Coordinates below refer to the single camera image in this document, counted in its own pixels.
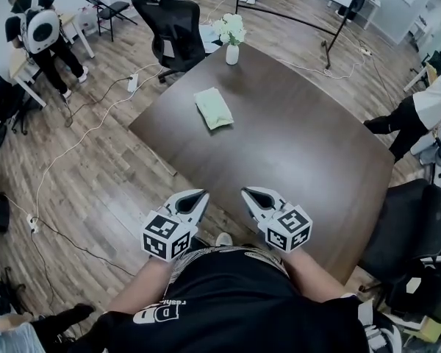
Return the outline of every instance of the black t-shirt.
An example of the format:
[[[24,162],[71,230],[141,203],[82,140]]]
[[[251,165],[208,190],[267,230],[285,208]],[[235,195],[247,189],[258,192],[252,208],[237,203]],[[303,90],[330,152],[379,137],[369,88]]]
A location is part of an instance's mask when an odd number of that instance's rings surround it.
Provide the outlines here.
[[[317,303],[260,250],[207,250],[175,268],[162,302],[104,314],[70,352],[370,351],[356,297]]]
[[[31,7],[32,0],[17,0],[12,6],[12,13],[24,13]],[[54,3],[54,0],[38,0],[38,4],[41,7],[49,9]],[[14,40],[21,35],[21,19],[15,15],[10,17],[5,22],[5,34],[7,36],[7,42]]]

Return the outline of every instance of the white vase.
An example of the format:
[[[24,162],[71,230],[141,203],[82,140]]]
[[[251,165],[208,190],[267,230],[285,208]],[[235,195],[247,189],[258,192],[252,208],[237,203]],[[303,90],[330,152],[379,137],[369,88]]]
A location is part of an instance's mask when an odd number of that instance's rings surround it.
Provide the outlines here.
[[[233,46],[232,44],[229,44],[227,47],[227,53],[226,53],[226,62],[229,65],[235,65],[238,63],[238,54],[239,49],[238,46]]]

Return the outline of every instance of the white shirt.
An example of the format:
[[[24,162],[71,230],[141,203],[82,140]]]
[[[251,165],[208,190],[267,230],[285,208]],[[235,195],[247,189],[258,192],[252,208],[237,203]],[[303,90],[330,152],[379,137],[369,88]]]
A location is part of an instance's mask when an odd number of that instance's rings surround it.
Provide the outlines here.
[[[418,117],[426,128],[441,122],[441,76],[425,91],[413,95]]]

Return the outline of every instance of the wooden floor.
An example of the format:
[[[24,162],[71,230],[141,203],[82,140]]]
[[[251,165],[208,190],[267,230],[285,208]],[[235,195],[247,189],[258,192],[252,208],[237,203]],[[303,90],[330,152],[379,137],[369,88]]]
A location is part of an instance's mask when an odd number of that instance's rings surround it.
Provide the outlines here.
[[[195,0],[201,6],[201,22],[223,0]],[[225,0],[211,19],[234,11],[235,0]],[[338,27],[333,10],[326,0],[259,0],[283,13],[309,19],[316,24]],[[320,42],[330,39],[326,33],[274,15],[241,10],[252,46],[296,65],[323,70],[325,57]],[[71,109],[99,99],[111,83],[132,74],[144,65],[157,63],[151,52],[152,33],[138,18],[138,26],[116,22],[115,42],[109,34],[88,38],[96,57],[90,59],[77,41],[73,51],[90,69],[88,81],[79,85],[57,62],[60,73],[71,86]],[[314,82],[357,119],[363,121],[387,114],[404,97],[403,87],[412,78],[409,69],[418,66],[410,45],[393,46],[378,33],[349,25],[332,50],[331,68],[335,76],[348,75],[353,63],[362,58],[354,44],[355,36],[373,52],[392,101],[387,97],[369,58],[356,67],[350,79],[330,79],[311,71],[297,72]],[[140,72],[142,81],[160,70],[159,65]],[[77,143],[88,129],[98,126],[106,109],[128,96],[126,81],[115,85],[102,103],[84,107],[74,118],[72,127],[64,123],[68,116],[57,91],[41,76],[36,83],[48,106],[27,118],[29,134],[9,132],[0,149],[0,191],[4,191],[27,213],[36,210],[37,188],[43,172],[52,160]],[[77,245],[135,273],[147,260],[140,250],[139,228],[149,210],[157,208],[172,193],[192,186],[180,175],[172,177],[151,151],[128,129],[128,125],[166,90],[156,79],[147,82],[131,101],[112,109],[102,128],[91,132],[75,150],[56,161],[40,190],[40,216],[67,235]],[[393,137],[381,138],[389,145]],[[417,161],[407,155],[395,167],[392,185],[422,174]],[[30,239],[26,214],[12,206],[10,231],[0,235],[0,272],[12,268],[13,282],[25,283],[21,298],[31,311],[50,313],[51,291],[45,278],[43,262]],[[34,235],[44,257],[49,278],[55,289],[52,311],[59,312],[77,302],[91,302],[104,310],[109,300],[129,280],[129,275],[81,252],[47,228]],[[213,241],[227,231],[236,243],[254,241],[254,234],[237,226],[222,210],[211,205],[201,224],[201,236]],[[84,331],[90,322],[83,323]]]

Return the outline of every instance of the white backpack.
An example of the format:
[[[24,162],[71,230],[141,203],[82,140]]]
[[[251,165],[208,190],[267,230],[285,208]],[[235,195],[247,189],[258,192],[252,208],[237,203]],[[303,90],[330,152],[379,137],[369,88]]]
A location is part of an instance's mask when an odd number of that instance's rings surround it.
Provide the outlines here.
[[[38,54],[56,43],[60,33],[60,20],[55,11],[41,7],[39,0],[31,0],[31,7],[17,16],[21,19],[24,48],[30,54]]]

